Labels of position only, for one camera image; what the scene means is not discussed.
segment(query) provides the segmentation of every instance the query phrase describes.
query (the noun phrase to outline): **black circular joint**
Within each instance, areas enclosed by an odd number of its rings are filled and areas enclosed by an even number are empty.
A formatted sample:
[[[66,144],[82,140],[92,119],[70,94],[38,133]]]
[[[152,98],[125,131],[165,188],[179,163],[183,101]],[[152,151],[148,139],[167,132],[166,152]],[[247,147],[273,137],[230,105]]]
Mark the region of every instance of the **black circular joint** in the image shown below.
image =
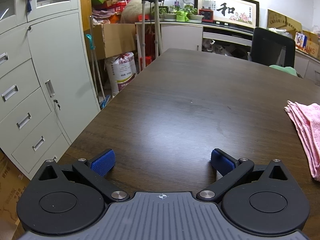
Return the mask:
[[[223,197],[221,208],[236,226],[263,236],[302,229],[310,210],[299,188],[276,179],[234,187]]]
[[[33,189],[27,188],[17,204],[25,230],[54,236],[88,228],[104,210],[104,199],[97,190],[59,179],[44,180]]]
[[[68,192],[52,192],[40,199],[40,206],[50,213],[63,213],[72,209],[77,203],[75,195]]]
[[[287,200],[284,196],[270,191],[255,193],[249,201],[253,208],[265,213],[276,213],[287,206]]]

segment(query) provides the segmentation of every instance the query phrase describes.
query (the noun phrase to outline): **gray plastic plate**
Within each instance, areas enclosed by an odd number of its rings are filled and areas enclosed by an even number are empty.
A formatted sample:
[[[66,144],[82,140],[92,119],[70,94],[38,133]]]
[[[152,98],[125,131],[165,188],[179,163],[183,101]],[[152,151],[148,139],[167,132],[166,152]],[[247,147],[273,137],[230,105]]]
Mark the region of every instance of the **gray plastic plate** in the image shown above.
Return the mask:
[[[22,240],[303,240],[297,231],[287,236],[261,237],[231,225],[214,203],[197,201],[190,192],[137,192],[129,201],[113,203],[90,228],[68,236],[27,232]]]

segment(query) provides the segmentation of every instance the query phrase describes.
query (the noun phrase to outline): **metal screw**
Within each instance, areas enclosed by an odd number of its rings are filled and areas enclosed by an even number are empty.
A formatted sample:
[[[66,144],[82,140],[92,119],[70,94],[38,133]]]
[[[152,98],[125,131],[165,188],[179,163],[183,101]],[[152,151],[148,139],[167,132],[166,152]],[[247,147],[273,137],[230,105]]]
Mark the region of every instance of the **metal screw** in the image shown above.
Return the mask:
[[[124,199],[127,196],[127,193],[124,191],[115,191],[111,194],[111,197],[114,199]]]
[[[199,193],[200,197],[213,198],[216,194],[211,190],[203,190]]]

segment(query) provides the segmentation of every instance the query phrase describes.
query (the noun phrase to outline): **chinese character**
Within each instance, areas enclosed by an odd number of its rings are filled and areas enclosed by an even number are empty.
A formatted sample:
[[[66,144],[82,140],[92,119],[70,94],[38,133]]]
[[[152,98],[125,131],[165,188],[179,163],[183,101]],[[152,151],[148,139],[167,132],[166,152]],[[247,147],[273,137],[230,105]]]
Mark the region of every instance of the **chinese character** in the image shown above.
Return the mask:
[[[220,6],[222,6],[222,8],[220,8],[220,9],[218,9],[217,11],[221,11],[221,13],[223,14],[223,16],[226,16],[226,10],[228,9],[228,13],[230,14],[230,13],[234,13],[234,11],[235,11],[235,8],[234,7],[232,7],[232,8],[230,8],[230,7],[227,7],[227,3],[223,3],[222,5],[220,5]]]

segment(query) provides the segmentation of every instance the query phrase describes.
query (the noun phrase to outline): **crosshair marking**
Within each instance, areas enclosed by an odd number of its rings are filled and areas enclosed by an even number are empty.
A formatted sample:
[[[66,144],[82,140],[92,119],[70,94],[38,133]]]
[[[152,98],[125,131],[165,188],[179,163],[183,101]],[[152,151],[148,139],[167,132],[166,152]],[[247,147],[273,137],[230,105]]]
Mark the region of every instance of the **crosshair marking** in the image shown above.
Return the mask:
[[[167,195],[162,193],[162,194],[160,194],[158,197],[164,199],[164,198],[167,197]]]

